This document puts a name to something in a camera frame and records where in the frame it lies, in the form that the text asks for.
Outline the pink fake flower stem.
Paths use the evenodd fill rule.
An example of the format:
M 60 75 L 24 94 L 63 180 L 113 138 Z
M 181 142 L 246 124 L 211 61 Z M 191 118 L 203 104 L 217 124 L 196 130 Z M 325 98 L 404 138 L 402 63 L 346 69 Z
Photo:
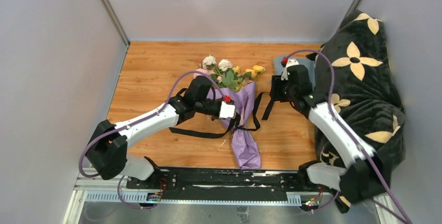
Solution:
M 215 82 L 222 82 L 222 77 L 214 69 L 199 68 L 196 70 L 196 73 L 193 74 L 193 78 L 195 79 L 198 76 L 204 75 L 210 76 Z

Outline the white fake rose stem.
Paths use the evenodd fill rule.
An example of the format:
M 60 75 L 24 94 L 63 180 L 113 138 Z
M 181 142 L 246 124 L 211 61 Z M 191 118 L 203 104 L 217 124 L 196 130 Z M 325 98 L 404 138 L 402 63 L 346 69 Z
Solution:
M 200 68 L 209 74 L 219 86 L 227 88 L 233 85 L 235 73 L 231 61 L 227 59 L 217 61 L 214 56 L 208 55 L 203 59 Z

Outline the yellow fake flower stem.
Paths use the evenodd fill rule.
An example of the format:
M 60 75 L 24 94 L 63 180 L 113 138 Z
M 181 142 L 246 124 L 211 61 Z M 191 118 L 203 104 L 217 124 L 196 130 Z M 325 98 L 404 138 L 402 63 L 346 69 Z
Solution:
M 254 65 L 251 69 L 246 69 L 243 73 L 240 72 L 240 67 L 236 66 L 231 69 L 234 78 L 230 84 L 230 89 L 235 92 L 239 92 L 249 83 L 258 81 L 260 75 L 262 75 L 266 69 L 260 65 Z

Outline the pink wrapping paper sheet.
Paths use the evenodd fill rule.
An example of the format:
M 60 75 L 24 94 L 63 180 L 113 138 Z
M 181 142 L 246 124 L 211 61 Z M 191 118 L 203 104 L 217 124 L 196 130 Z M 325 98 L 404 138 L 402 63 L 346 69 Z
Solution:
M 240 118 L 238 125 L 232 130 L 231 148 L 240 169 L 259 169 L 262 164 L 258 145 L 252 136 L 252 132 L 259 128 L 259 121 L 254 118 L 259 106 L 255 102 L 255 94 L 254 82 L 245 85 L 239 92 L 222 88 L 220 90 L 211 89 L 207 94 L 210 99 L 218 99 L 222 95 L 228 95 L 234 101 L 237 115 Z

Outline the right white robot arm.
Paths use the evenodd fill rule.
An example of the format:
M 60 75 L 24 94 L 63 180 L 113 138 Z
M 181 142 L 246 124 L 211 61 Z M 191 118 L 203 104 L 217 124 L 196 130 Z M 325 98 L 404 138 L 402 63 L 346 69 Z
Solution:
M 337 151 L 344 166 L 312 162 L 299 168 L 298 186 L 312 191 L 318 184 L 339 191 L 356 204 L 390 192 L 391 160 L 361 139 L 339 116 L 325 94 L 313 90 L 306 66 L 283 65 L 272 77 L 272 99 L 289 102 L 313 123 Z

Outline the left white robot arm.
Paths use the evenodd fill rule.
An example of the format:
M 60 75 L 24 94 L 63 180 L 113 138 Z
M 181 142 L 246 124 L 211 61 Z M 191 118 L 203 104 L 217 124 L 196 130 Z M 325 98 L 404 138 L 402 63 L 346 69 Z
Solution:
M 112 124 L 100 122 L 80 161 L 85 158 L 96 169 L 96 175 L 110 180 L 118 175 L 139 179 L 147 189 L 159 184 L 159 168 L 148 157 L 128 154 L 128 149 L 161 130 L 173 133 L 216 139 L 223 134 L 202 133 L 177 129 L 176 126 L 193 118 L 196 113 L 213 118 L 231 119 L 234 125 L 236 107 L 233 97 L 214 91 L 214 82 L 206 76 L 193 79 L 188 88 L 170 94 L 158 108 L 135 118 Z

